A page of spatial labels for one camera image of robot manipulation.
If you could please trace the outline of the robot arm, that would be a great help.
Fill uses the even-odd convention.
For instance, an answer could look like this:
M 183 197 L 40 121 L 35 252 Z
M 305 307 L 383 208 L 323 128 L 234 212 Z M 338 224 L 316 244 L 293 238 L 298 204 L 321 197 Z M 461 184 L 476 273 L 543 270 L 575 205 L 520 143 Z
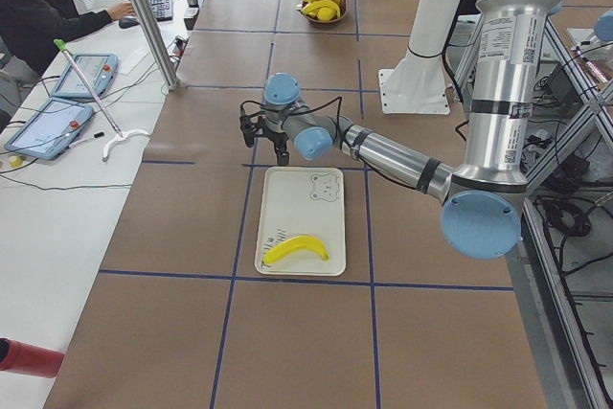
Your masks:
M 405 57 L 379 73 L 386 115 L 441 115 L 443 80 L 458 80 L 447 48 L 458 17 L 479 13 L 475 81 L 461 96 L 462 163 L 450 167 L 359 125 L 327 116 L 301 98 L 287 73 L 270 77 L 255 113 L 241 113 L 247 146 L 269 140 L 279 165 L 291 151 L 315 160 L 332 148 L 402 187 L 437 198 L 447 243 L 474 259 L 507 254 L 519 241 L 527 180 L 520 157 L 533 111 L 534 83 L 547 18 L 562 0 L 420 0 Z

